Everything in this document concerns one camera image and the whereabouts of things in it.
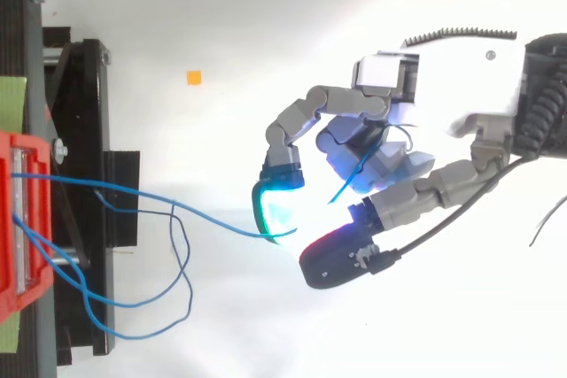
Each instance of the coiled cable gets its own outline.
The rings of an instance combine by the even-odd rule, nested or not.
[[[552,127],[563,116],[567,104],[567,62],[560,64],[552,80],[536,97],[517,135],[522,157],[536,159]]]

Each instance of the red container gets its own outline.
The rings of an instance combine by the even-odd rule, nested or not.
[[[0,132],[0,323],[13,312],[33,303],[53,284],[53,271],[31,244],[27,246],[28,280],[18,291],[14,225],[12,223],[11,179],[13,149],[26,152],[27,173],[50,173],[50,145],[28,135]],[[51,241],[50,181],[27,180],[27,225]]]

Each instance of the white wall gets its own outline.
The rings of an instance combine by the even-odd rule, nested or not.
[[[111,144],[142,152],[142,188],[254,229],[250,191],[264,129],[315,84],[348,86],[353,62],[439,27],[517,29],[520,39],[567,29],[564,0],[49,0],[45,25],[71,25],[113,51]],[[188,87],[187,70],[203,72]],[[441,162],[466,143],[418,134]],[[338,179],[302,141],[307,178]],[[190,320],[145,342],[119,341],[72,377],[566,376],[565,220],[528,249],[534,226],[567,192],[565,165],[541,160],[506,179],[462,220],[395,268],[311,290],[296,260],[184,214],[193,259]],[[145,207],[153,204],[142,202]],[[446,212],[380,236],[394,246]],[[154,295],[175,276],[167,223],[140,218],[135,255],[116,254],[116,297]],[[141,334],[183,314],[187,290],[134,312]]]

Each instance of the black cable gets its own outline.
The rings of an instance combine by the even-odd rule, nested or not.
[[[543,218],[540,225],[538,226],[538,231],[536,232],[535,236],[533,237],[532,242],[529,245],[530,247],[535,244],[535,240],[538,239],[538,236],[540,235],[541,230],[543,229],[544,226],[546,226],[546,223],[548,223],[549,219],[551,219],[551,216],[553,216],[555,214],[555,212],[557,210],[559,210],[563,204],[565,204],[566,201],[567,201],[567,196],[561,198],[559,200],[559,202],[556,204],[556,206],[553,207],[551,210],[549,210],[548,214],[546,214],[546,217]]]
[[[464,213],[466,213],[484,194],[486,194],[491,188],[494,187],[505,175],[510,173],[512,170],[518,168],[519,166],[533,161],[535,158],[520,158],[513,163],[502,168],[497,174],[488,179],[486,183],[463,205],[461,205],[457,210],[455,210],[449,217],[441,221],[437,226],[425,232],[419,238],[415,239],[413,242],[397,250],[400,256],[408,254],[413,249],[419,247],[422,243],[425,243],[432,239],[436,234],[445,229],[455,220],[459,219]]]

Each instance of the led light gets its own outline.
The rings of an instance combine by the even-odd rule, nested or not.
[[[297,227],[297,213],[301,205],[301,190],[265,190],[260,195],[260,208],[270,234],[283,234]]]
[[[353,222],[353,217],[345,205],[305,201],[303,205],[294,212],[294,227],[297,231],[276,239],[277,243],[297,258],[314,241]]]

